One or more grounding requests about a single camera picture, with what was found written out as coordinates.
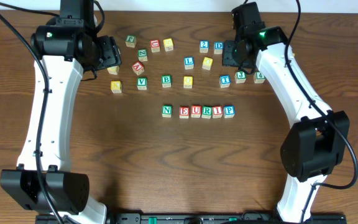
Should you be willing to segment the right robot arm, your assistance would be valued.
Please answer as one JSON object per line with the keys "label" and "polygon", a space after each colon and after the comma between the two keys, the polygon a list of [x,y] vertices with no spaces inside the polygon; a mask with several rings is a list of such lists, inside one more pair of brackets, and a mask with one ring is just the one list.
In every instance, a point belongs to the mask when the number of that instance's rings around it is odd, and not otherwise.
{"label": "right robot arm", "polygon": [[222,65],[262,75],[278,97],[290,125],[280,157],[287,172],[275,213],[262,223],[346,223],[345,215],[313,215],[317,191],[343,160],[349,118],[334,112],[315,92],[292,52],[292,37],[266,27],[256,2],[232,11],[236,36],[224,43]]}

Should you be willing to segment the blue P block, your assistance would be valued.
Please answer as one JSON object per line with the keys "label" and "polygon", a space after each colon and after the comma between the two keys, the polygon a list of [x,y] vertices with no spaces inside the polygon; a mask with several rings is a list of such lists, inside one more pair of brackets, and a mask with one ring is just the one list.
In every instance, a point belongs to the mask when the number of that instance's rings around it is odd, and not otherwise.
{"label": "blue P block", "polygon": [[233,105],[225,106],[223,109],[224,109],[224,118],[233,118],[236,114]]}

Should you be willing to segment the red E block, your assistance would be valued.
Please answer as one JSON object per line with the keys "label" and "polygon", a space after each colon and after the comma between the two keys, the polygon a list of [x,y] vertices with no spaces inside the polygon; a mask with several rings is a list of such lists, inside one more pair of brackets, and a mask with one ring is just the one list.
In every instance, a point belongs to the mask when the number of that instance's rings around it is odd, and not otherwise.
{"label": "red E block", "polygon": [[190,117],[190,108],[187,106],[181,106],[179,116],[181,119],[188,119]]}

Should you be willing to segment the green N block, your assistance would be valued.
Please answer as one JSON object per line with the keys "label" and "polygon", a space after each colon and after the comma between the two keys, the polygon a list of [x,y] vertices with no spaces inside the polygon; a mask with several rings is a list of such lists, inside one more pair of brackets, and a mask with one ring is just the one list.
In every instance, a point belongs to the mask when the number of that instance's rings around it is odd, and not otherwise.
{"label": "green N block", "polygon": [[171,118],[172,117],[172,105],[163,105],[162,106],[162,117]]}

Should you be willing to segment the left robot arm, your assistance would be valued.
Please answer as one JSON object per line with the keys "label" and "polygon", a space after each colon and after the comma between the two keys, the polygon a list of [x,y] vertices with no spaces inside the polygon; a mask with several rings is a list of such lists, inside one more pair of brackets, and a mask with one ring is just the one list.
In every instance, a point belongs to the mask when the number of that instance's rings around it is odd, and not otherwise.
{"label": "left robot arm", "polygon": [[90,195],[87,175],[71,171],[70,131],[76,93],[86,72],[121,64],[113,37],[100,35],[97,1],[62,1],[25,46],[34,58],[29,129],[14,169],[0,184],[37,223],[109,223],[105,204]]}

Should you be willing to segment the green R block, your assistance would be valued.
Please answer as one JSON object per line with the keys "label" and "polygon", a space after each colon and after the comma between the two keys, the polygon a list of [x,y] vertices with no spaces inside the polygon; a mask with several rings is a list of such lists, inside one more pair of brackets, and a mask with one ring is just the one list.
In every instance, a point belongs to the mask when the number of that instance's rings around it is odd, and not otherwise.
{"label": "green R block", "polygon": [[204,119],[211,119],[212,117],[212,107],[211,106],[203,106],[201,117]]}

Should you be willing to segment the red I block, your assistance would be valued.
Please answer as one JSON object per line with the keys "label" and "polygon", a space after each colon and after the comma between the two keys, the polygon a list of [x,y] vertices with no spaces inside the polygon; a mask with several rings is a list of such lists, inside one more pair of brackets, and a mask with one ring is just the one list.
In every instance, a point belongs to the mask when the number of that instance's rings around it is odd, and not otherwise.
{"label": "red I block", "polygon": [[213,106],[212,107],[212,118],[221,118],[223,116],[222,106]]}

